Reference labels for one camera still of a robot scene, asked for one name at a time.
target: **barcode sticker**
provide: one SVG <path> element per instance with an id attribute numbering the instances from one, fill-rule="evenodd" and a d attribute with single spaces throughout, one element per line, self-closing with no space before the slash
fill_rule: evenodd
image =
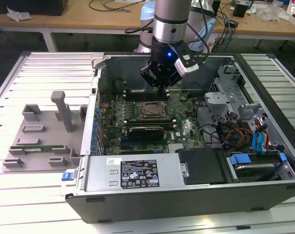
<path id="1" fill-rule="evenodd" d="M 121 157 L 108 157 L 107 165 L 120 165 L 121 161 L 122 161 Z"/>

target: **blue drive latch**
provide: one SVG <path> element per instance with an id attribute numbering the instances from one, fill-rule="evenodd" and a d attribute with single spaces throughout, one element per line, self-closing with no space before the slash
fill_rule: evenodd
<path id="1" fill-rule="evenodd" d="M 251 160 L 248 154 L 234 154 L 230 156 L 232 165 L 236 164 L 250 164 Z"/>

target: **red wire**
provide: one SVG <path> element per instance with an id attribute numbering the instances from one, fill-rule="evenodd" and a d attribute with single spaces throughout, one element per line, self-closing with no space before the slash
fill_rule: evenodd
<path id="1" fill-rule="evenodd" d="M 244 131 L 247 131 L 248 133 L 250 133 L 250 134 L 253 136 L 253 133 L 252 133 L 251 131 L 249 131 L 248 129 L 245 129 L 245 128 L 234 128 L 234 129 L 232 129 L 232 130 L 229 132 L 229 134 L 226 136 L 225 140 L 228 139 L 228 137 L 232 134 L 233 131 L 235 131 L 235 130 L 236 130 L 236 131 L 239 131 L 240 129 L 242 129 L 242 130 L 244 130 Z"/>

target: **paper on table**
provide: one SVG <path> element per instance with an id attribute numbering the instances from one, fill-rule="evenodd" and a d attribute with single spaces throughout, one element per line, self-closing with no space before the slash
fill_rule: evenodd
<path id="1" fill-rule="evenodd" d="M 16 12 L 7 7 L 8 13 L 7 16 L 11 19 L 19 22 L 20 20 L 30 20 L 32 17 L 28 12 Z"/>
<path id="2" fill-rule="evenodd" d="M 279 13 L 279 15 L 277 17 L 281 18 L 281 19 L 285 19 L 285 20 L 288 20 L 289 19 L 289 16 L 287 14 L 287 11 L 285 11 L 284 9 Z"/>

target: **black plastic cover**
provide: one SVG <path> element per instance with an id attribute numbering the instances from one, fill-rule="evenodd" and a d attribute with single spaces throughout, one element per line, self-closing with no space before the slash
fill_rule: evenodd
<path id="1" fill-rule="evenodd" d="M 186 185 L 233 182 L 222 149 L 180 149 L 178 154 L 189 173 L 184 179 Z"/>

